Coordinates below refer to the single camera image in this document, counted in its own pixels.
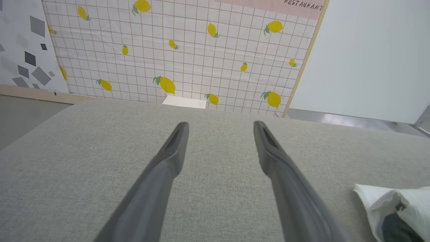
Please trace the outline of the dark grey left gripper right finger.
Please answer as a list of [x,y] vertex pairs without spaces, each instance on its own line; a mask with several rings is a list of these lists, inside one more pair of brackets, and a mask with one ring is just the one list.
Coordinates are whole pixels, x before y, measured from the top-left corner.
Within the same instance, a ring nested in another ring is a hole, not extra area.
[[286,242],[348,242],[345,229],[262,121],[253,125],[260,166],[271,180]]

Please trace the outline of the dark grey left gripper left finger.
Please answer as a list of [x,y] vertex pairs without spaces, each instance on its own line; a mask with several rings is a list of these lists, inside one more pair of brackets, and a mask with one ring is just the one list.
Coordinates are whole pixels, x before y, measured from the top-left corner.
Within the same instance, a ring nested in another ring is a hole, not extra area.
[[181,173],[189,124],[180,122],[117,206],[95,242],[158,242],[174,179]]

